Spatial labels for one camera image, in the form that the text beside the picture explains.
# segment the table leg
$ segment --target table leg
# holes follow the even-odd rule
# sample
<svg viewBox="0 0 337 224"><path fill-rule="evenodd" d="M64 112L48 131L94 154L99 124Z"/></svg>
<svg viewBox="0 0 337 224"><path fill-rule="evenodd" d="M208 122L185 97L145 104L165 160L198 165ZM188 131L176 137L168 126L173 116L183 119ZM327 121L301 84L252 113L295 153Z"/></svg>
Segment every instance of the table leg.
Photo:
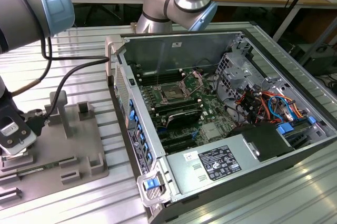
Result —
<svg viewBox="0 0 337 224"><path fill-rule="evenodd" d="M300 10L300 7L294 7L290 13L288 14L288 16L286 17L286 19L283 21L283 23L281 24L281 26L279 27L279 29L276 31L275 35L273 36L273 39L277 42L280 37L282 36L282 34L285 32L286 28L288 28L289 24L291 23L291 21L294 20L296 14L298 13L298 11Z"/></svg>

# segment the metal bracket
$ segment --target metal bracket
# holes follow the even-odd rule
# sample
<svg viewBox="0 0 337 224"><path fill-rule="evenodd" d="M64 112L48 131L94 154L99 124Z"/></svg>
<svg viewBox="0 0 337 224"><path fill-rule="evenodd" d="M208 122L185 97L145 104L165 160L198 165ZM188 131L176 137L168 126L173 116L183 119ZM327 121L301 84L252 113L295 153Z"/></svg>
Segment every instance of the metal bracket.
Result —
<svg viewBox="0 0 337 224"><path fill-rule="evenodd" d="M104 171L102 153L98 153L98 160L90 161L89 157L87 157L87 161L91 175L96 175Z"/></svg>
<svg viewBox="0 0 337 224"><path fill-rule="evenodd" d="M112 54L119 53L121 48L124 46L124 39L120 35L111 35L107 36L105 39L105 56L109 58L109 61L105 63L105 71L108 77L108 84L109 79L111 78L111 63L116 62L112 61Z"/></svg>
<svg viewBox="0 0 337 224"><path fill-rule="evenodd" d="M60 175L62 184L69 184L81 179L79 170L71 170Z"/></svg>
<svg viewBox="0 0 337 224"><path fill-rule="evenodd" d="M162 167L160 163L157 162L152 171L150 171L147 174L141 175L137 178L138 190L141 194L142 203L145 207L150 207L159 203L165 203L171 199L171 190L168 186L166 177L163 176L162 174L163 174ZM151 191L153 190L160 190L159 188L151 189L149 191L145 190L144 182L153 178L157 178L159 180L160 185L162 187L161 194L151 193Z"/></svg>
<svg viewBox="0 0 337 224"><path fill-rule="evenodd" d="M21 191L16 188L10 188L0 192L0 204L6 203L15 199L21 199Z"/></svg>

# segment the blue clip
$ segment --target blue clip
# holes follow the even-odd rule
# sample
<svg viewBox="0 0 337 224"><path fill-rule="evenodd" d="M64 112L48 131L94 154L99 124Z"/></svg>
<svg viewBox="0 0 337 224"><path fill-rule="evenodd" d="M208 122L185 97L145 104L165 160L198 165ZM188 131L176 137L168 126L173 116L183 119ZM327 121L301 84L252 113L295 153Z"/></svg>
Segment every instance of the blue clip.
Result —
<svg viewBox="0 0 337 224"><path fill-rule="evenodd" d="M141 133L141 141L143 142L145 140L145 136L143 133Z"/></svg>
<svg viewBox="0 0 337 224"><path fill-rule="evenodd" d="M159 180L157 178L149 179L144 182L145 190L151 190L160 186Z"/></svg>
<svg viewBox="0 0 337 224"><path fill-rule="evenodd" d="M277 128L277 130L281 133L281 134L285 134L288 133L290 131L293 131L294 128L290 125L290 123L282 123L279 125L279 127Z"/></svg>
<svg viewBox="0 0 337 224"><path fill-rule="evenodd" d="M132 111L130 112L130 115L128 116L129 119L130 119L130 120L133 120L133 119L135 118L135 114L136 114L135 110L132 110Z"/></svg>
<svg viewBox="0 0 337 224"><path fill-rule="evenodd" d="M152 155L151 155L151 153L148 153L148 154L147 154L147 158L148 158L148 161L149 161L149 162L152 162Z"/></svg>
<svg viewBox="0 0 337 224"><path fill-rule="evenodd" d="M315 124L316 123L316 119L312 116L309 116L308 117L308 121L311 123L311 124Z"/></svg>
<svg viewBox="0 0 337 224"><path fill-rule="evenodd" d="M145 152L148 150L148 145L147 145L147 143L144 144L144 149L145 149Z"/></svg>

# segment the wire bundle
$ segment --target wire bundle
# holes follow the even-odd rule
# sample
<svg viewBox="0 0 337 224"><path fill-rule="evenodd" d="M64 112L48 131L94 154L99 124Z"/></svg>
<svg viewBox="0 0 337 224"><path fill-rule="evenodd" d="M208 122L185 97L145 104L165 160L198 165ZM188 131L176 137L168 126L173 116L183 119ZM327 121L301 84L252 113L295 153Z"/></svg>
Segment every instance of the wire bundle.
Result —
<svg viewBox="0 0 337 224"><path fill-rule="evenodd" d="M294 103L294 101L291 98L288 98L288 97L286 97L286 96L284 96L282 94L274 94L274 93L271 93L269 91L263 91L262 94L269 96L268 108L269 108L270 112L274 116L276 116L278 119L281 120L281 122L283 122L284 120L283 120L283 118L280 115L278 115L275 112L275 109L273 110L273 108L272 108L272 99L276 99L276 100L279 99L280 101L282 101L286 105L286 107L287 107L290 115L294 119L303 118L303 115L300 113L300 111L298 110L296 104Z"/></svg>

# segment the gray robot arm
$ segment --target gray robot arm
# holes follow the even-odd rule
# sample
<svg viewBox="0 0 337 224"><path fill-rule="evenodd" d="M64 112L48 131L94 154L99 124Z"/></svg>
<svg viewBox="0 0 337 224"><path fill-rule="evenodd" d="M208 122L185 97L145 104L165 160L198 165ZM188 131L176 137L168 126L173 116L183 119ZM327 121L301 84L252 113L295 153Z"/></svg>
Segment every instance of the gray robot arm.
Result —
<svg viewBox="0 0 337 224"><path fill-rule="evenodd" d="M161 33L172 30L172 21L189 31L203 30L215 15L212 0L144 0L137 33Z"/></svg>
<svg viewBox="0 0 337 224"><path fill-rule="evenodd" d="M45 45L45 38L70 28L74 20L70 0L0 0L0 54L37 40ZM36 140L44 123L42 113L25 118L0 77L0 147L8 155L19 153Z"/></svg>

